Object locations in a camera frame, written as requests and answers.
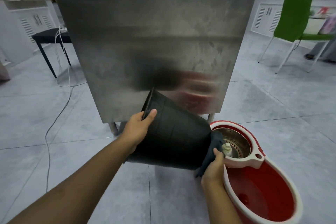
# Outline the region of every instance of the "black bucket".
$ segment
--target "black bucket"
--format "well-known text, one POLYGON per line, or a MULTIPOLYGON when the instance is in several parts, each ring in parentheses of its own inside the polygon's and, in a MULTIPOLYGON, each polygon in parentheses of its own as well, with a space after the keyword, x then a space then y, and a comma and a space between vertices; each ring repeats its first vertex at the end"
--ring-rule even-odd
POLYGON ((153 89, 142 108, 142 119, 152 109, 157 109, 157 115, 128 161, 189 170, 199 168, 211 141, 208 122, 153 89))

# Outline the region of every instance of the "left hand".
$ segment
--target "left hand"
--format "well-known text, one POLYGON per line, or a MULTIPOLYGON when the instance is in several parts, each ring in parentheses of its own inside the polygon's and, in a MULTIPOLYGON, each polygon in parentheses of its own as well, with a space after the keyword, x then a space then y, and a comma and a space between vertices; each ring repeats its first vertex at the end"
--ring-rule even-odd
POLYGON ((131 144, 132 152, 135 151, 137 145, 145 138, 149 125, 153 122, 157 110, 152 109, 146 119, 141 120, 144 112, 139 112, 131 116, 125 125, 120 140, 131 144))

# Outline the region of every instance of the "gray cloth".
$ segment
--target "gray cloth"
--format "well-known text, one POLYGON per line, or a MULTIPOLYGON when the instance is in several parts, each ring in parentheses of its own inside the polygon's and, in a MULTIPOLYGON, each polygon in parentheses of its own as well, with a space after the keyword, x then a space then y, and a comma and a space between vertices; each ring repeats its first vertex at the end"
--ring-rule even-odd
POLYGON ((216 148, 217 150, 219 150, 220 152, 222 152, 222 145, 224 144, 224 139, 223 139, 223 135, 221 132, 219 131, 212 131, 211 132, 211 142, 210 142, 210 146, 208 149, 208 153, 205 156, 205 159, 203 160, 203 163, 201 165, 201 167, 199 168, 196 177, 199 176, 203 176, 205 170, 208 168, 208 166, 210 165, 211 162, 213 162, 215 160, 215 154, 213 153, 213 149, 216 148))

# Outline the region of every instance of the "red mop bucket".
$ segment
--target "red mop bucket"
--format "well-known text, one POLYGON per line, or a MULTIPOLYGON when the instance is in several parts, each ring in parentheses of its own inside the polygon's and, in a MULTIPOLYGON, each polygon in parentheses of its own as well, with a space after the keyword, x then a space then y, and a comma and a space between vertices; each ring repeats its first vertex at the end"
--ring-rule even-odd
POLYGON ((210 127, 222 132, 233 149, 233 157, 224 159, 224 186, 242 222, 298 224, 303 213, 300 195, 288 176, 264 154, 256 138, 230 121, 214 121, 210 127))

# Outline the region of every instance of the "right hand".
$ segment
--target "right hand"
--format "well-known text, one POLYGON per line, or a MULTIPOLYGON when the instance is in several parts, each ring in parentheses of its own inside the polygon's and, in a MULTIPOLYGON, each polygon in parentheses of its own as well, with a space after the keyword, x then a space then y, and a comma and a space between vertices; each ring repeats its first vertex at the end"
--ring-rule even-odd
POLYGON ((224 155, 216 148, 213 149, 216 158, 210 163, 204 175, 202 176, 201 184, 204 187, 208 185, 223 185, 224 175, 224 155))

